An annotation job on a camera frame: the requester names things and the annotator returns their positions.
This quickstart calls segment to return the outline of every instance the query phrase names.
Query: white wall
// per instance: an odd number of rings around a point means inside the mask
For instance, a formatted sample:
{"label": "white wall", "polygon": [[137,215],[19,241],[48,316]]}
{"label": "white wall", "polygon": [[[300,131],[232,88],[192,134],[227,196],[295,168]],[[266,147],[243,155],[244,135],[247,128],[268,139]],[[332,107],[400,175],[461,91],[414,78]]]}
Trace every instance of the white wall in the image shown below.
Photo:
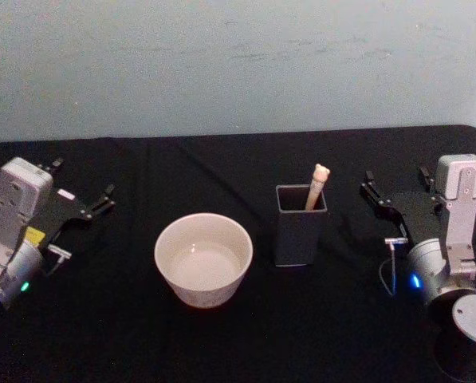
{"label": "white wall", "polygon": [[453,123],[476,1],[0,0],[0,140]]}

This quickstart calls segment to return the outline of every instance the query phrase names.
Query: black table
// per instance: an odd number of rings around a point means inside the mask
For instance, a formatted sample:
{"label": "black table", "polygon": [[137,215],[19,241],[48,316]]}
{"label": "black table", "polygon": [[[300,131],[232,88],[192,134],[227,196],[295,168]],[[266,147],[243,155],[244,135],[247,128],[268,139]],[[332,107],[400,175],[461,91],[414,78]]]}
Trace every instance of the black table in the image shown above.
{"label": "black table", "polygon": [[[398,233],[359,186],[373,170],[386,193],[419,190],[419,165],[466,152],[466,126],[0,144],[0,167],[62,156],[56,187],[90,202],[114,183],[117,202],[59,238],[69,264],[0,320],[0,381],[450,381],[432,356],[439,328],[407,281],[396,298],[380,284],[382,238]],[[277,269],[275,186],[308,183],[316,162],[332,169],[316,263]],[[213,310],[182,304],[153,263],[163,228],[201,211],[254,241],[242,285]]]}

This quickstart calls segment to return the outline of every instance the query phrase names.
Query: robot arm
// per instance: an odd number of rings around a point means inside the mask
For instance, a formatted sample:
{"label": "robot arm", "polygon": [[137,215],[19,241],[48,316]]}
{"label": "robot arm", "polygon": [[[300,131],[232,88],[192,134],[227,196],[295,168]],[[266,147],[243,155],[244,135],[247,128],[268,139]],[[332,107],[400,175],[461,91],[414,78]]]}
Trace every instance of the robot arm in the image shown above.
{"label": "robot arm", "polygon": [[425,168],[421,174],[425,191],[386,198],[377,191],[368,172],[360,193],[378,216],[396,223],[406,238],[417,287],[431,317],[443,328],[435,345],[436,360],[449,376],[466,381],[476,376],[476,264],[472,245],[476,155],[442,156],[435,181]]}
{"label": "robot arm", "polygon": [[0,170],[0,309],[9,308],[40,270],[50,275],[71,257],[52,244],[68,222],[90,222],[115,205],[113,186],[90,206],[53,188],[61,162],[43,168],[15,158]]}

